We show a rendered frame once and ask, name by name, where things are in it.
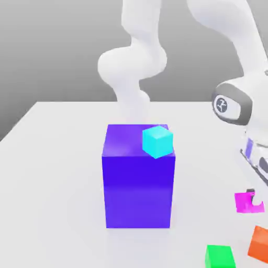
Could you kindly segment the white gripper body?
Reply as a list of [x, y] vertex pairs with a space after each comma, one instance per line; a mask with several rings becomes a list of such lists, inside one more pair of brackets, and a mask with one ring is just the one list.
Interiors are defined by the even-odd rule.
[[243, 150], [240, 149], [240, 153], [247, 163], [247, 168], [243, 168], [245, 175], [251, 185], [254, 187], [257, 194], [262, 198], [268, 198], [268, 180], [260, 170], [253, 166], [247, 159]]

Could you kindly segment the small magenta cube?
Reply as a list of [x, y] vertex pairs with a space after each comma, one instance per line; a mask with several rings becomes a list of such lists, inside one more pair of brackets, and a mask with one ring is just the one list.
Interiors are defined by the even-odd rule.
[[252, 203], [255, 196], [255, 191], [247, 191], [244, 193], [235, 193], [234, 198], [236, 202], [236, 210], [238, 213], [264, 213], [264, 203], [259, 205]]

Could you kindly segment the small orange cube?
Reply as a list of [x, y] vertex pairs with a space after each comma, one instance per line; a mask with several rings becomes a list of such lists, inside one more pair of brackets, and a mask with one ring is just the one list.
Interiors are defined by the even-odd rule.
[[268, 229], [255, 226], [248, 256], [268, 264]]

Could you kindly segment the small green cube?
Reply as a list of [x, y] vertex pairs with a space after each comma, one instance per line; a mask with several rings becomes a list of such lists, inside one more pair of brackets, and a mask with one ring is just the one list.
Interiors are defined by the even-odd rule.
[[205, 268], [236, 268], [231, 247], [208, 245], [205, 254]]

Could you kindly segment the small cyan cube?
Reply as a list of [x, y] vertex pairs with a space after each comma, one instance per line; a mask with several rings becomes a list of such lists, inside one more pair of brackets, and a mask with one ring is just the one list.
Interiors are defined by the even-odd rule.
[[173, 133], [160, 125], [143, 130], [142, 149], [154, 159], [173, 153]]

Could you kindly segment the large purple box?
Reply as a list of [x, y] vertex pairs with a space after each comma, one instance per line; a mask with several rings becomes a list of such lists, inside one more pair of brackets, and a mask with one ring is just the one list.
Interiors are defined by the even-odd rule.
[[154, 126], [107, 126], [102, 153], [107, 228], [170, 227], [176, 156], [174, 149], [158, 159], [143, 151], [142, 131]]

